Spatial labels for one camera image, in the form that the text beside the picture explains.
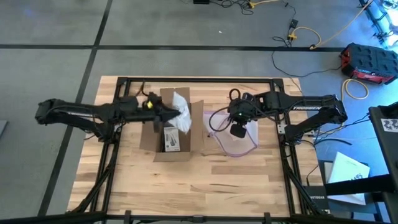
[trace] yellow cable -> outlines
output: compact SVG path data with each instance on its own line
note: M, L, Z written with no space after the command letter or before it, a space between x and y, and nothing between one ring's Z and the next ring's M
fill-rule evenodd
M296 30L299 30L299 29L306 29L306 30L312 31L314 34L316 34L316 35L318 36L318 43L315 44L315 45L321 44L321 42L322 42L321 35L319 35L319 33L318 33L317 31L315 31L315 30L313 30L313 29L311 29L311 28L308 28L308 27L297 27L297 28L295 28L295 29L293 30L293 32L292 32L289 36L291 36L291 38L293 38L293 39L296 39L297 36L295 35L294 32L296 32Z
M317 44L315 44L315 46L311 46L311 47L310 47L310 50L316 49L316 48L318 48L318 47L324 45L325 43L327 43L327 42L329 42L330 40L332 40L333 38L335 38L337 35L341 34L341 32L343 32L345 29L347 29L347 27L348 27L349 25L351 25L351 24L355 21L355 19L358 18L358 16L361 15L361 13L362 13L372 2L373 2L373 0L369 0L368 3L366 3L366 4L364 5L364 7L360 10L360 12L357 13L357 15L354 17L354 19L352 19L346 26L344 26L344 28L342 28L340 31L338 31L337 33L335 33L333 36L331 36L329 39L325 40L324 42L322 42L322 43L317 43Z
M261 1L261 2L251 2L251 1L249 1L249 5L250 5L250 8L254 9L254 7L257 6L258 4L270 3L270 2L276 2L276 1L279 1L279 0L268 0L268 1Z
M362 97L357 97L357 96L352 95L352 94L348 91L348 84L349 84L350 82L356 82L356 83L361 84L361 85L365 88L366 94L365 94L364 96L362 96ZM341 85L341 101L344 101L344 91L347 93L348 96L354 98L355 100L364 100L364 99L366 99L366 98L369 96L369 89L368 89L368 87L367 87L363 82L358 81L358 80L347 79L347 80L345 80L345 81L343 82L343 84ZM343 126L344 126L344 123L342 123L342 124L340 125L340 127L339 127L338 129L336 129L336 130L329 131L329 132L320 131L320 133L323 133L323 134L332 134L332 133L334 133L334 132L336 132L336 131L341 130L341 129L343 128Z

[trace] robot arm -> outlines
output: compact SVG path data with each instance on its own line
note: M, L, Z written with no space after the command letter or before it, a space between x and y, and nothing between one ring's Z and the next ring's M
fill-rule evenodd
M318 114L299 123L285 127L285 140L296 142L303 134L320 126L341 124L347 120L343 103L334 95L327 96L289 96L285 93L269 91L257 95L243 93L242 98L231 100L229 120L233 122L231 134L243 138L247 122L261 118L272 119L277 114L286 115L289 111L319 111Z
M139 107L135 96L125 96L116 103L99 106L46 100L39 103L35 119L39 124L67 124L95 134L99 141L108 141L113 137L115 127L123 123L154 121L157 131L160 122L167 122L179 114L178 110L166 107L162 98L151 92L142 107Z

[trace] open cardboard box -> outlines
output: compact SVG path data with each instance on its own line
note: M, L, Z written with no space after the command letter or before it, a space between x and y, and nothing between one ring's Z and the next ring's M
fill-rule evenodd
M163 88L160 95L165 105L172 107L174 91L185 98L191 114L192 125L187 134L178 131L180 141L179 152L162 152L163 127L155 133L153 122L142 125L140 149L155 152L154 162L183 162L189 161L191 152L203 147L203 100L196 103L190 101L190 90L185 88Z

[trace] white booklet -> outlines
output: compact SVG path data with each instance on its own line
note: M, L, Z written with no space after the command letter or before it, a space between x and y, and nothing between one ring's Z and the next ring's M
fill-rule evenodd
M370 168L368 166L337 152L328 183L368 178L369 171ZM328 196L328 198L358 205L366 205L364 194L331 195Z

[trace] wooden table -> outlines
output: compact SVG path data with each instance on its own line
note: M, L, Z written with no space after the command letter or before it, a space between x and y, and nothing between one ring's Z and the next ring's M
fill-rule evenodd
M113 100L117 77L102 77L95 104ZM301 95L289 78L284 78L285 91ZM130 93L139 89L135 83ZM160 88L190 87L191 101L204 100L205 111L214 111L229 103L232 88L253 94L269 91L261 83L154 83L147 82L145 92ZM290 113L292 123L307 118L306 112ZM109 214L135 215L220 215L288 217L285 184L280 161L275 123L259 120L259 147L246 156L225 156L212 138L205 137L205 148L195 151L189 162L152 162L154 153L139 149L141 123L123 127L119 156L113 180ZM83 146L73 184L68 210L75 208L94 185L102 143L95 138ZM297 148L302 179L318 164L314 148L301 144ZM310 175L312 185L321 185L317 169ZM294 191L296 212L300 212L297 191ZM98 208L102 205L100 193Z

